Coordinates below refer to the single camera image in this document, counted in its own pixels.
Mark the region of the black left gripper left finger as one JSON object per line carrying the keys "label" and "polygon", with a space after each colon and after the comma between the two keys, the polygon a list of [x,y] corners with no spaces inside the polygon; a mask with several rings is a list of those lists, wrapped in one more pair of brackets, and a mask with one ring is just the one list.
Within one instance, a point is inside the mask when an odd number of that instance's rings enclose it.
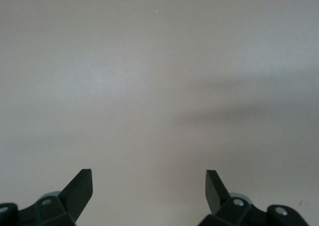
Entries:
{"label": "black left gripper left finger", "polygon": [[74,226],[93,195],[92,170],[82,169],[62,190],[44,194],[20,210],[15,203],[1,203],[2,226]]}

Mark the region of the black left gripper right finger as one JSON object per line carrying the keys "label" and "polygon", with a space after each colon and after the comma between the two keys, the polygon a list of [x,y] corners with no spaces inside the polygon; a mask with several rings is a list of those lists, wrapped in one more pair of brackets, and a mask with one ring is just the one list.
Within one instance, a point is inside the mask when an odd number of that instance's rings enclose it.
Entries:
{"label": "black left gripper right finger", "polygon": [[218,173],[207,170],[205,196],[211,211],[200,226],[307,226],[306,220],[293,208],[270,205],[264,212],[241,194],[230,194]]}

